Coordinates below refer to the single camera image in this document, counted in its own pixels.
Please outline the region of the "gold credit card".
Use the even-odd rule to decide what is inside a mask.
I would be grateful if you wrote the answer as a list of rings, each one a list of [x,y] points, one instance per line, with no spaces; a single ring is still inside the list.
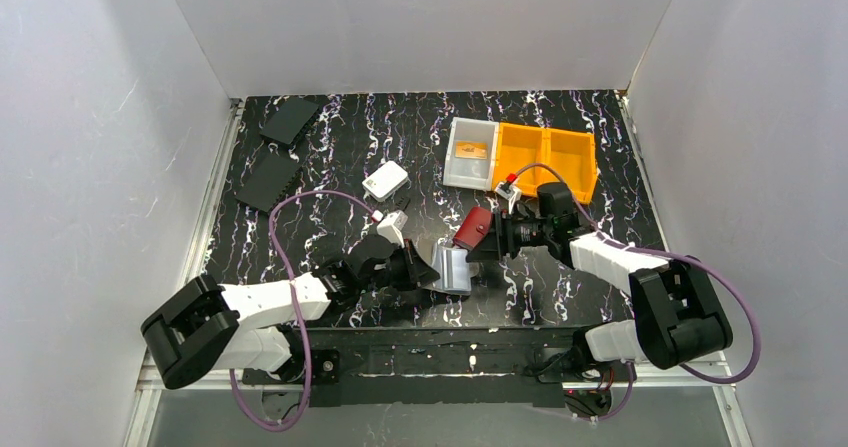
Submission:
[[[457,158],[485,160],[489,157],[488,145],[484,142],[459,141],[454,154]]]

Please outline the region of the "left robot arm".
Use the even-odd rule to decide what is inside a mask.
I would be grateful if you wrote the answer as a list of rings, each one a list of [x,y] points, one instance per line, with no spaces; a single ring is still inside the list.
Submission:
[[[412,291],[440,277],[410,240],[395,244],[371,234],[347,255],[292,280],[228,285],[199,275],[150,314],[140,333],[171,390],[230,369],[300,382],[312,357],[299,331],[301,321],[345,312],[366,289]]]

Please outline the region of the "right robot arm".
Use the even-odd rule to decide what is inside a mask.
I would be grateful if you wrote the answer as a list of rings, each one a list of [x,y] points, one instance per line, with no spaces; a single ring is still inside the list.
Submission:
[[[612,245],[582,221],[563,183],[541,185],[537,199],[535,213],[473,208],[453,242],[466,250],[469,262],[500,261],[525,247],[544,247],[564,266],[630,298],[633,319],[579,329],[563,355],[566,366],[586,370],[624,360],[669,369],[732,344],[732,328],[703,271],[687,261]]]

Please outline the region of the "red card holder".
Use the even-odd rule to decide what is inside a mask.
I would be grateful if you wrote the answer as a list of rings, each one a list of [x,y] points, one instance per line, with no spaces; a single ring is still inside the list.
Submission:
[[[483,207],[473,207],[453,237],[457,247],[473,250],[489,233],[493,213]]]

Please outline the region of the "white plastic bin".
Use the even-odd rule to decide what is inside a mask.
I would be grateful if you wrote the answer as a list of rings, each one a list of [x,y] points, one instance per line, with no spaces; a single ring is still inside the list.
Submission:
[[[445,186],[491,189],[499,127],[493,121],[452,119],[442,177]]]

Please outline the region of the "black comb piece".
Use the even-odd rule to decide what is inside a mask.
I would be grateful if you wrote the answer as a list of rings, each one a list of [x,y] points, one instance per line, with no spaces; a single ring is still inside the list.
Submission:
[[[410,203],[411,203],[410,197],[400,196],[395,200],[395,202],[393,204],[393,210],[405,212],[408,209]]]

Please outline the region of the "white box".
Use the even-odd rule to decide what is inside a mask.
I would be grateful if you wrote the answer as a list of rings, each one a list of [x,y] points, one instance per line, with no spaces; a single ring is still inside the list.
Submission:
[[[382,164],[362,181],[365,196],[383,202],[409,182],[407,171],[395,161]]]

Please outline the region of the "orange plastic bin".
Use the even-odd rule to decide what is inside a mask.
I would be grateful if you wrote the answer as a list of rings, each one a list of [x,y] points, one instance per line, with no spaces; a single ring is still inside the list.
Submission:
[[[545,129],[540,159],[566,181],[581,204],[591,203],[598,177],[591,133]]]
[[[504,181],[509,174],[532,163],[549,161],[550,134],[547,129],[534,126],[499,123],[494,150],[494,170],[491,189]]]

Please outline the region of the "black base bar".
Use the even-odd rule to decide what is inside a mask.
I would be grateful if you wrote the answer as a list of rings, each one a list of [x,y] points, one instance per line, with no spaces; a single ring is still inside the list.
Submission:
[[[579,371],[570,327],[314,328],[313,408],[367,404],[517,403],[559,408],[568,391],[607,392],[619,361]]]

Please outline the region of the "black ridged block near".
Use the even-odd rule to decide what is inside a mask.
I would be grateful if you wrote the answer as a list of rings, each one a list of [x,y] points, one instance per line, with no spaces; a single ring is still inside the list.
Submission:
[[[302,171],[303,163],[280,154],[267,155],[236,193],[236,200],[269,214],[283,200]]]

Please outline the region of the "black ridged block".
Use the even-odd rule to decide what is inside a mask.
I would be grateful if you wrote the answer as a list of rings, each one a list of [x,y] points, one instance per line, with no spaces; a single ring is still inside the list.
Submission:
[[[269,214],[283,200],[302,171],[303,163],[280,154],[267,155],[236,193],[236,200]]]
[[[294,146],[302,132],[311,126],[320,106],[302,98],[289,98],[261,129],[261,136],[285,148]]]

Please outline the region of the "black ridged block far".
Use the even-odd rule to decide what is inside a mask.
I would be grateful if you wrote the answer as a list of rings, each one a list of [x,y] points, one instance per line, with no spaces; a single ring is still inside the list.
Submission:
[[[261,129],[261,136],[285,148],[294,146],[302,132],[311,126],[320,106],[302,98],[289,98]]]

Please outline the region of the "aluminium frame rail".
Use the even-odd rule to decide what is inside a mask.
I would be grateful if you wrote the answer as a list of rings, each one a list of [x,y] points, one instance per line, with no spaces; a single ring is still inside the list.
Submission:
[[[177,287],[197,275],[205,265],[205,252],[215,224],[215,214],[221,201],[245,104],[245,99],[231,100],[229,120],[213,162]],[[163,390],[152,355],[146,351],[135,385],[132,415],[124,446],[148,445]]]

